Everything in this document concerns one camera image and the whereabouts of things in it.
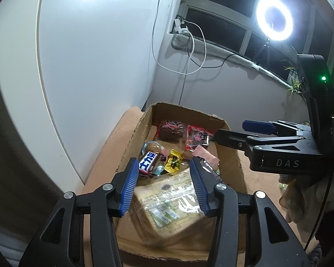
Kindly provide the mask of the gloved right hand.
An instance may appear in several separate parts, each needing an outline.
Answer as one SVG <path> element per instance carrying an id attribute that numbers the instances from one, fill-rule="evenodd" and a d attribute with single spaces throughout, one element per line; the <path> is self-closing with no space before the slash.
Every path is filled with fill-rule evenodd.
<path id="1" fill-rule="evenodd" d="M 315 225 L 321 204 L 325 199 L 328 181 L 323 180 L 306 187 L 291 175 L 280 175 L 279 183 L 287 186 L 279 199 L 279 204 L 287 210 L 286 221 L 296 224 L 301 240 L 305 242 Z M 325 212 L 331 210 L 334 210 L 334 178 L 324 208 Z"/>

